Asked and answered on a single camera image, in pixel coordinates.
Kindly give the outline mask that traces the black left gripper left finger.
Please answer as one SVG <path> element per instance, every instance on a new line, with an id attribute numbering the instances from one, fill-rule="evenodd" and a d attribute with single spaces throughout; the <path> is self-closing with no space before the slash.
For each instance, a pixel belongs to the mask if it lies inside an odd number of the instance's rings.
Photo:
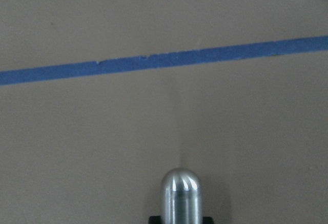
<path id="1" fill-rule="evenodd" d="M 160 216 L 150 216 L 149 224 L 161 224 L 161 217 Z"/>

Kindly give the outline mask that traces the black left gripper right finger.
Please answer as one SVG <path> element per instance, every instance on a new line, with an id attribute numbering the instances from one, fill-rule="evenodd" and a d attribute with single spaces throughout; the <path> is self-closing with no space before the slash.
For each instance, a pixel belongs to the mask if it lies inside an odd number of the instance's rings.
<path id="1" fill-rule="evenodd" d="M 203 224 L 214 224 L 214 219 L 210 216 L 204 216 L 202 219 Z"/>

